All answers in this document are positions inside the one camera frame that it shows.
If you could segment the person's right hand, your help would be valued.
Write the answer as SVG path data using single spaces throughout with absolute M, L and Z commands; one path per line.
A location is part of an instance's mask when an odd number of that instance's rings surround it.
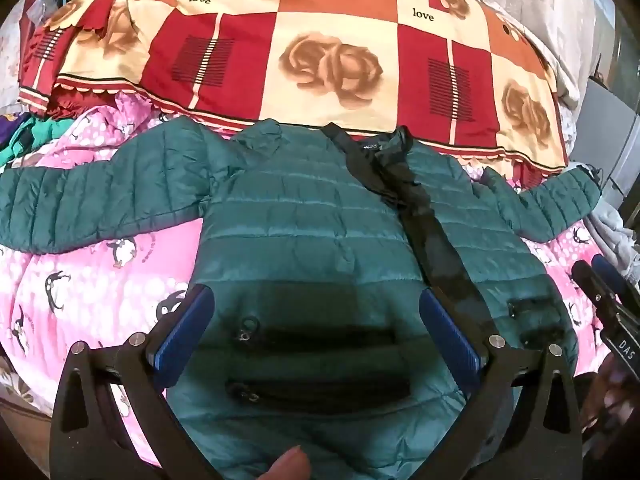
M 639 409 L 639 381 L 628 367 L 610 353 L 594 376 L 582 409 L 582 432 L 600 424 L 614 422 L 615 429 L 622 429 Z

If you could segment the person's left hand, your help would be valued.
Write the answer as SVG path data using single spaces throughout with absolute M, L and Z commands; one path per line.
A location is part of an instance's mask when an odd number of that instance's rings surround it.
M 309 480 L 311 464 L 307 454 L 296 445 L 283 453 L 258 480 Z

